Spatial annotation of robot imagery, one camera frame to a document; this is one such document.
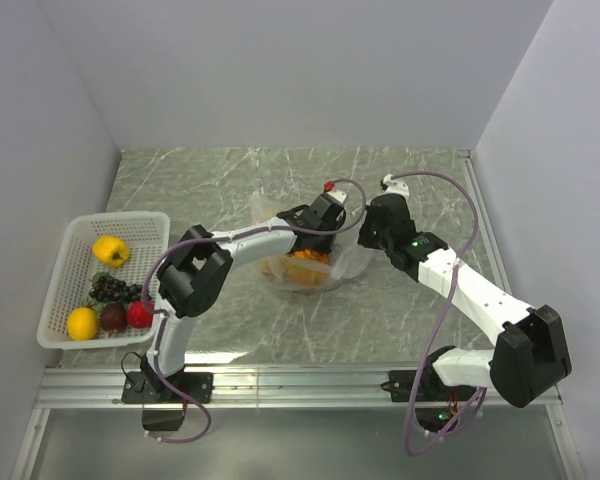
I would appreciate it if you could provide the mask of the clear plastic bag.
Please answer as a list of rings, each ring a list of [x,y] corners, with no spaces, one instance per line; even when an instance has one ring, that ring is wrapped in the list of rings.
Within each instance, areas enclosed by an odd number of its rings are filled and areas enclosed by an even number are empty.
[[[274,216],[292,226],[317,231],[339,230],[354,219],[359,209],[346,206],[347,194],[338,189],[325,191],[309,205],[284,209],[255,193],[250,198],[254,224]],[[264,278],[273,286],[289,291],[321,290],[363,273],[373,251],[357,243],[357,226],[334,236],[301,234],[291,252],[257,262]]]

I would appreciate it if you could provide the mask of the orange fruit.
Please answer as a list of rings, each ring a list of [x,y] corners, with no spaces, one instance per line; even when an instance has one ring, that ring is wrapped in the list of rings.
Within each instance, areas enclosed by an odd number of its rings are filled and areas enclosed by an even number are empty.
[[[289,289],[319,288],[332,280],[330,255],[312,249],[265,258],[259,268],[269,281]]]

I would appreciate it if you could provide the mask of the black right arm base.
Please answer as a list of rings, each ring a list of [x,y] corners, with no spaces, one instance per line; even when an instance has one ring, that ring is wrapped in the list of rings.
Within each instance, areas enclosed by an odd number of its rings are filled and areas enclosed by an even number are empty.
[[[415,380],[415,370],[391,370],[380,385],[393,403],[408,403]],[[425,370],[416,394],[415,424],[425,432],[437,433],[459,410],[459,403],[469,400],[477,389],[470,386],[448,387]]]

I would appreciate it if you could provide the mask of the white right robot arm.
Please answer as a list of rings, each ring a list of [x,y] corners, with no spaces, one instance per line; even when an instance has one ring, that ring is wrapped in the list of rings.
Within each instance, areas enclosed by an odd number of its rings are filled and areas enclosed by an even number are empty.
[[[444,347],[428,354],[419,389],[429,398],[442,399],[454,387],[486,388],[522,408],[571,374],[559,313],[510,296],[435,234],[417,231],[403,196],[384,194],[370,202],[358,242],[383,251],[394,268],[449,297],[493,346]]]

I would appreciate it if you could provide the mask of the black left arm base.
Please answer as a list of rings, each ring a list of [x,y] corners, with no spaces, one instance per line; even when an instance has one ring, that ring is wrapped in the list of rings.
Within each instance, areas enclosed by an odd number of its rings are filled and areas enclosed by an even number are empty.
[[[211,427],[211,416],[206,405],[211,401],[213,374],[210,372],[178,372],[167,378],[169,388],[150,371],[132,371],[126,375],[121,394],[123,405],[142,408],[142,426],[157,438],[160,434],[176,433],[185,423],[188,413],[196,407],[203,416],[203,427],[195,439],[205,435]]]

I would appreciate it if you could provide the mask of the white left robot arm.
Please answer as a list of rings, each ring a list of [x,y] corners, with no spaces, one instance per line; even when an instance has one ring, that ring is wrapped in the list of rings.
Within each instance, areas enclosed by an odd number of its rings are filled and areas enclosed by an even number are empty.
[[[159,402],[184,388],[181,376],[195,317],[217,301],[229,274],[270,256],[313,249],[328,253],[346,219],[347,194],[334,189],[310,205],[280,212],[248,228],[209,232],[191,227],[154,270],[164,307],[152,346],[141,361],[144,386]]]

